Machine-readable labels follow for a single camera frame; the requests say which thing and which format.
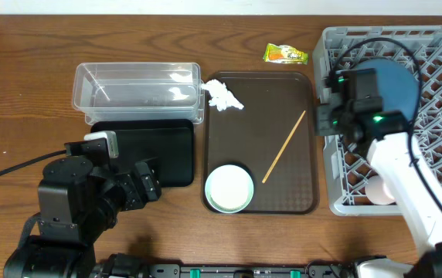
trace candy wrapper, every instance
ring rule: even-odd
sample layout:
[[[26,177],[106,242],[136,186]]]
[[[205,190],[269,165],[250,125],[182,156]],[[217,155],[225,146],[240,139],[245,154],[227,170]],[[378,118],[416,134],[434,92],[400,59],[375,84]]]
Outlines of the candy wrapper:
[[[265,62],[303,63],[307,65],[308,54],[291,46],[275,46],[268,43],[263,57]]]

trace white backdrop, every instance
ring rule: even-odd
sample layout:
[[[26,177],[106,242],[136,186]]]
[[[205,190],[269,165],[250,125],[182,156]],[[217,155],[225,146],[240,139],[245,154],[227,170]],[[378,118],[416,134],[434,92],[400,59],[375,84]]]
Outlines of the white backdrop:
[[[0,14],[442,15],[442,0],[0,0]]]

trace white tissue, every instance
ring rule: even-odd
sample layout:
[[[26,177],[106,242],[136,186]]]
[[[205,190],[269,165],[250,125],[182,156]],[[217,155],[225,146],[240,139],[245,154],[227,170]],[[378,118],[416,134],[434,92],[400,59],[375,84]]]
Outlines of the white tissue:
[[[216,106],[218,111],[223,111],[228,107],[236,107],[240,110],[244,108],[243,104],[226,88],[225,83],[221,83],[218,80],[209,80],[200,87],[209,91],[211,95],[209,106]]]

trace white crate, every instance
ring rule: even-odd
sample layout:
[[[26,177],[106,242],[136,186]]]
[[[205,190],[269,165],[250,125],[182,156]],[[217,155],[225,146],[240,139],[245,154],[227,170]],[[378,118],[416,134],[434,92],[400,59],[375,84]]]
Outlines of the white crate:
[[[329,27],[316,45],[314,77],[317,95],[322,103],[329,98],[325,78],[334,61],[349,47],[374,37],[396,39],[414,51],[419,60],[423,97],[415,135],[420,149],[442,185],[442,26]],[[366,59],[392,59],[413,72],[413,64],[398,46],[390,42],[373,42],[345,57],[342,69]],[[399,215],[396,205],[372,205],[367,202],[364,187],[376,173],[365,160],[348,153],[339,136],[325,138],[324,162],[328,185],[329,207],[336,215]]]

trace chopstick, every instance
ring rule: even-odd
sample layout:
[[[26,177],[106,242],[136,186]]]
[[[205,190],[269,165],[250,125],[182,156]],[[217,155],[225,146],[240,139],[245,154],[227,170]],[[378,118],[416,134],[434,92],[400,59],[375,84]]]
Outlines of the chopstick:
[[[305,111],[304,111],[304,113],[301,114],[300,118],[298,118],[297,123],[294,125],[290,134],[286,138],[286,141],[284,142],[283,147],[281,147],[280,152],[277,154],[276,158],[274,159],[273,164],[269,167],[269,170],[267,170],[267,173],[264,176],[262,183],[266,183],[267,178],[269,178],[270,173],[273,171],[274,166],[276,166],[277,161],[280,159],[281,154],[283,154],[283,151],[286,148],[286,145],[288,145],[288,142],[290,141],[291,137],[293,136],[293,133],[295,133],[295,131],[297,130],[297,127],[300,124],[301,119],[304,118],[304,115],[305,115]]]

